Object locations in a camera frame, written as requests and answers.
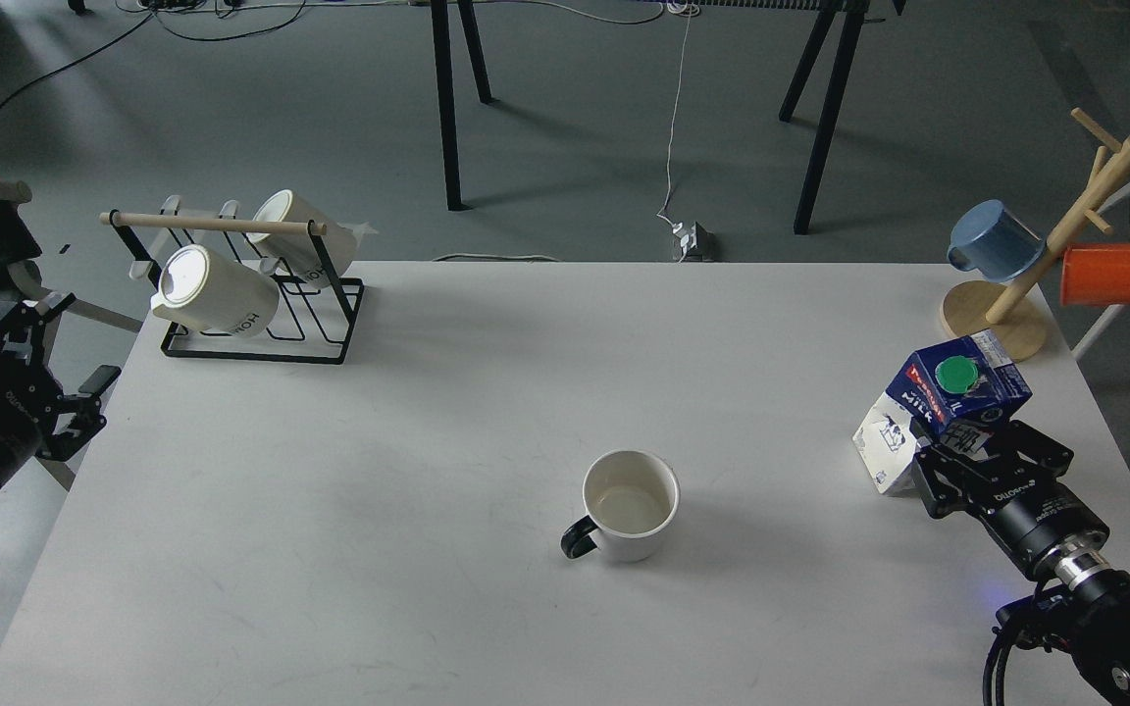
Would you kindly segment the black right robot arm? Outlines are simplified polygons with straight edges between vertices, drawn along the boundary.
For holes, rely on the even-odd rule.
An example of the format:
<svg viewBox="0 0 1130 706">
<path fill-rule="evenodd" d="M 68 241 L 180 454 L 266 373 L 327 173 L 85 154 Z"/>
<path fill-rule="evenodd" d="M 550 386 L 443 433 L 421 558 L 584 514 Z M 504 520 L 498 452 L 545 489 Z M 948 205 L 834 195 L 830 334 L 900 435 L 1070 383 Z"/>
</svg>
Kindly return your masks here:
<svg viewBox="0 0 1130 706">
<path fill-rule="evenodd" d="M 1028 598 L 996 613 L 982 701 L 1002 705 L 1014 648 L 1068 654 L 1086 685 L 1112 705 L 1130 705 L 1130 574 L 1102 555 L 1109 526 L 1062 483 L 1072 451 L 1018 420 L 963 455 L 913 424 L 919 442 L 909 473 L 929 517 L 964 511 L 1029 579 Z"/>
</svg>

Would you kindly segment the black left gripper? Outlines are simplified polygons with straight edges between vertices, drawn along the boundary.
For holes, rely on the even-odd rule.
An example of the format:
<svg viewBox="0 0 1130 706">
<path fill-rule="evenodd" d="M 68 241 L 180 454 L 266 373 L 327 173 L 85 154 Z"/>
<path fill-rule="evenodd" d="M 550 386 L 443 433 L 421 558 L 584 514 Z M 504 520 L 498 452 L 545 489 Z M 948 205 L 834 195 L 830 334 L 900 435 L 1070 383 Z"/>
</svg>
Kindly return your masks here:
<svg viewBox="0 0 1130 706">
<path fill-rule="evenodd" d="M 67 462 L 106 427 L 104 393 L 120 378 L 121 367 L 102 365 L 73 394 L 47 368 L 47 326 L 72 307 L 71 293 L 51 293 L 43 300 L 0 300 L 0 488 L 31 457 Z M 40 410 L 31 410 L 14 390 L 44 393 Z"/>
</svg>

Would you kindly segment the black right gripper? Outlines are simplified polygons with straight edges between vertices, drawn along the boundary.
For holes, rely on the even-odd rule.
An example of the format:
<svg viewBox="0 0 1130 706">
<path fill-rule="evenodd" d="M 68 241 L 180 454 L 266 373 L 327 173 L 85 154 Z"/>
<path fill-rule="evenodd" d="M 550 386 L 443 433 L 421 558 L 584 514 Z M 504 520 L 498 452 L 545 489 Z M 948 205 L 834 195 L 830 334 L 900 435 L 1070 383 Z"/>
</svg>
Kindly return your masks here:
<svg viewBox="0 0 1130 706">
<path fill-rule="evenodd" d="M 941 443 L 914 453 L 910 469 L 929 518 L 956 511 L 977 518 L 1031 581 L 1053 579 L 1054 555 L 1068 539 L 1103 548 L 1107 523 L 1058 481 L 1070 469 L 1074 451 L 1019 420 L 997 430 L 983 451 L 982 461 Z"/>
</svg>

